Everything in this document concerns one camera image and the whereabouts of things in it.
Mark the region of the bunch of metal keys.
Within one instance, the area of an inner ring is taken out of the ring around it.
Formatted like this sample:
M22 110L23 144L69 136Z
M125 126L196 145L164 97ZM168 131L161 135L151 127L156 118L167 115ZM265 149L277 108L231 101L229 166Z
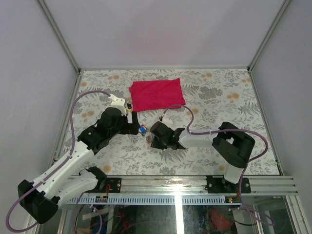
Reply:
M150 132L150 130L144 124L140 125L139 132L141 133L143 137L145 137L147 143L149 144L152 143L154 139L154 135Z

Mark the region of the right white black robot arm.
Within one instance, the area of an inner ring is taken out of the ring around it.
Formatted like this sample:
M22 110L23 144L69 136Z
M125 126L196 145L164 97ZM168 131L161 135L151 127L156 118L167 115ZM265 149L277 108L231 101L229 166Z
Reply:
M188 132L185 128L173 130L160 121L150 131L154 137L151 147L155 149L214 148L228 163L222 186L230 193L239 188L241 174L255 144L251 136L229 122L223 122L216 133Z

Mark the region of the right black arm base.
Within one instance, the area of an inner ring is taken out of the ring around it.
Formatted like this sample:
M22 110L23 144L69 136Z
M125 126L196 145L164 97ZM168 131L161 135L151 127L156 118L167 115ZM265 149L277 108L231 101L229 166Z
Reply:
M243 178L242 182L233 184L220 176L206 176L205 190L210 194L237 194L241 188L242 194L250 194L251 186L248 178Z

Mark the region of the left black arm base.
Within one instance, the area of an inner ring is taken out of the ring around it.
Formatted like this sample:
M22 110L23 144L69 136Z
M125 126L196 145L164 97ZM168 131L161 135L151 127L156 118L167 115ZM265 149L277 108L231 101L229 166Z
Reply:
M120 193L121 178L109 178L98 167L90 167L79 172L78 189L82 193Z

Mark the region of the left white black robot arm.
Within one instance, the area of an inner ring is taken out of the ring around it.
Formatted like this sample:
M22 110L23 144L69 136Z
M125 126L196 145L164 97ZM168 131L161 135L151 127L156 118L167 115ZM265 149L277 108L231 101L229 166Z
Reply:
M84 192L102 192L107 189L106 174L96 166L79 177L69 180L75 170L105 148L116 135L137 135L140 124L137 113L131 112L132 121L114 107L108 107L101 118L86 128L75 141L74 149L32 182L23 180L18 185L20 205L43 224L50 220L59 207Z

